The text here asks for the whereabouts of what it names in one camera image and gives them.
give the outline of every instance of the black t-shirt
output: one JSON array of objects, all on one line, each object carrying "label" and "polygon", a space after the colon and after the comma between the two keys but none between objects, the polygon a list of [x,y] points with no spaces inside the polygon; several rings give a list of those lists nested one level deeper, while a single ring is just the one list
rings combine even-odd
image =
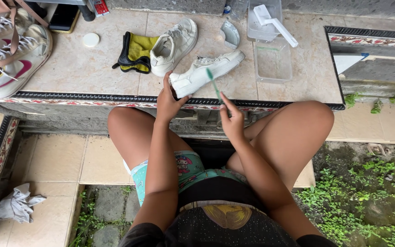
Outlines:
[{"label": "black t-shirt", "polygon": [[152,223],[138,224],[118,247],[337,247],[318,235],[293,240],[263,213],[250,187],[230,178],[198,182],[178,201],[179,214],[165,233]]}]

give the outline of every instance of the crumpled white cloth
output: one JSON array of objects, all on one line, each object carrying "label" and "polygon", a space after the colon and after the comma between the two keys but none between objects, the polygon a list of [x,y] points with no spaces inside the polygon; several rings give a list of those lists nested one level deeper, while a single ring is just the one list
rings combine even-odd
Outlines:
[{"label": "crumpled white cloth", "polygon": [[42,202],[46,197],[30,197],[30,183],[20,185],[13,190],[12,194],[0,201],[0,220],[12,218],[19,223],[33,223],[33,219],[30,218],[33,210],[30,207]]}]

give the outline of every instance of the cartoon print shorts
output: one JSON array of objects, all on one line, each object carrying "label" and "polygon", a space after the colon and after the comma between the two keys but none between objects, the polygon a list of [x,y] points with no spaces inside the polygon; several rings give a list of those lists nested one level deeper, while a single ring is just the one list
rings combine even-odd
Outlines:
[{"label": "cartoon print shorts", "polygon": [[[199,155],[193,151],[177,151],[175,152],[175,158],[178,166],[179,193],[183,192],[194,183],[210,177],[229,177],[240,183],[246,183],[246,177],[238,172],[226,169],[225,166],[221,169],[205,170]],[[130,173],[135,182],[140,205],[143,204],[145,196],[144,186],[146,185],[147,162],[148,160],[137,165]]]}]

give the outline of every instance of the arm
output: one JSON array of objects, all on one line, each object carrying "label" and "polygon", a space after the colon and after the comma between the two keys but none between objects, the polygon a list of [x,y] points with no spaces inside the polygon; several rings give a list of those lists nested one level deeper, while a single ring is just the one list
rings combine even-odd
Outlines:
[{"label": "arm", "polygon": [[243,113],[225,95],[221,93],[221,96],[226,104],[220,109],[223,130],[239,154],[249,185],[269,210],[269,216],[294,239],[308,234],[321,235],[298,208],[277,173],[246,140]]},{"label": "arm", "polygon": [[145,198],[132,226],[153,223],[163,232],[175,218],[178,205],[178,169],[168,137],[168,126],[190,96],[176,101],[164,76],[164,88],[157,98],[157,115],[147,163]]}]

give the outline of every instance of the pink swoosh logo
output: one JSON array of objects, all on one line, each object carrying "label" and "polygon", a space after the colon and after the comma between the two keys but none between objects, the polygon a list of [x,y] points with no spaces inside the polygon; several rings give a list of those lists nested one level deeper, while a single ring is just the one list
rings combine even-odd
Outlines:
[{"label": "pink swoosh logo", "polygon": [[6,42],[7,43],[7,45],[9,45],[10,43],[11,43],[11,40],[9,40],[9,39],[2,39],[4,42]]},{"label": "pink swoosh logo", "polygon": [[[22,67],[21,70],[19,70],[19,72],[16,74],[16,76],[14,76],[15,79],[18,79],[19,76],[23,75],[25,72],[27,72],[28,70],[31,69],[32,67],[32,63],[30,61],[27,60],[19,60],[19,62],[21,62],[24,66]],[[10,81],[4,83],[3,85],[0,86],[0,88],[12,83],[14,81],[14,79],[11,79]]]}]

